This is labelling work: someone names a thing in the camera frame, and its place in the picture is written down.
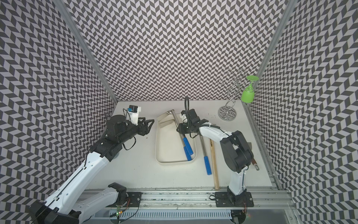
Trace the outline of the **white storage box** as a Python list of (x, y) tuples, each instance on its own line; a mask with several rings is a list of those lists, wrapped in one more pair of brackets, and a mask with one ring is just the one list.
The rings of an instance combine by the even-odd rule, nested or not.
[(161, 165), (192, 163), (197, 156), (195, 140), (177, 132), (182, 119), (174, 110), (157, 117), (155, 158)]

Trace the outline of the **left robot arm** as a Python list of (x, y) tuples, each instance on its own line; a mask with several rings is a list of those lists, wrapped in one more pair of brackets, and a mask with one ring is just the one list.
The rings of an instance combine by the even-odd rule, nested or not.
[(129, 206), (127, 188), (118, 183), (109, 184), (103, 191), (78, 203), (87, 186), (123, 149), (124, 143), (137, 134), (149, 134), (154, 120), (139, 118), (133, 124), (123, 115), (114, 115), (107, 121), (103, 136), (90, 148), (84, 162), (69, 179), (44, 202), (35, 201), (29, 209), (34, 224), (81, 224), (109, 205)]

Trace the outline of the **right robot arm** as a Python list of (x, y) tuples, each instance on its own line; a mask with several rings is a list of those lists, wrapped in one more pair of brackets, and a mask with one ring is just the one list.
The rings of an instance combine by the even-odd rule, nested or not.
[(246, 192), (246, 172), (254, 159), (243, 133), (224, 131), (207, 119), (200, 119), (194, 109), (183, 110), (180, 116), (183, 122), (179, 124), (177, 132), (180, 134), (196, 133), (220, 144), (225, 163), (232, 170), (227, 188), (228, 194), (232, 197), (243, 197)]

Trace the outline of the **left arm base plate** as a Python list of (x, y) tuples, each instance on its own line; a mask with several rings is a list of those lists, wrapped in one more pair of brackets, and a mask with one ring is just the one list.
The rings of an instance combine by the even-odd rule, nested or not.
[(142, 192), (119, 193), (116, 205), (122, 208), (139, 207), (142, 195)]

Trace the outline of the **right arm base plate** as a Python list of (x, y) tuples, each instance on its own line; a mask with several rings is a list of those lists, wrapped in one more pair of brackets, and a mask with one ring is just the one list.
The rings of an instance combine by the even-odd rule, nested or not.
[(254, 207), (252, 195), (247, 191), (237, 196), (229, 192), (215, 192), (214, 197), (216, 207)]

